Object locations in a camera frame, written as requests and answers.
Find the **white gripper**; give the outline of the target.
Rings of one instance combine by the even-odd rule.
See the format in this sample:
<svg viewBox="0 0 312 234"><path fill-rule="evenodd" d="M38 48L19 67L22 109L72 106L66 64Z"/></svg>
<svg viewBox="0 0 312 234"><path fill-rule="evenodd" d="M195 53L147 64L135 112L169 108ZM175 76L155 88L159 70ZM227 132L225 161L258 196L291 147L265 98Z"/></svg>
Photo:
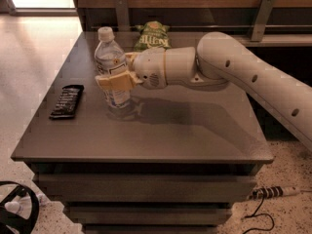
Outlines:
<svg viewBox="0 0 312 234"><path fill-rule="evenodd" d="M164 89L169 85L193 86L197 82L194 47L151 48L141 53L125 53L130 70L112 76L98 75L97 84L104 90L129 91L141 84L146 89Z"/></svg>

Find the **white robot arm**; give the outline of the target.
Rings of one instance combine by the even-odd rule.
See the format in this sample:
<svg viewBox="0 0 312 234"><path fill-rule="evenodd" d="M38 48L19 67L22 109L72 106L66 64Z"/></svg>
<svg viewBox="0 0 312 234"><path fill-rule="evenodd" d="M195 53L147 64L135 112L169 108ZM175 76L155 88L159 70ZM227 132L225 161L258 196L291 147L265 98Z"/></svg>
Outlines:
<svg viewBox="0 0 312 234"><path fill-rule="evenodd" d="M196 47L157 47L140 53L104 49L114 66L99 64L96 81L112 107L121 107L124 99L120 93L137 85L151 90L180 85L209 91L231 82L306 147L312 147L312 88L258 58L229 35L208 33Z"/></svg>

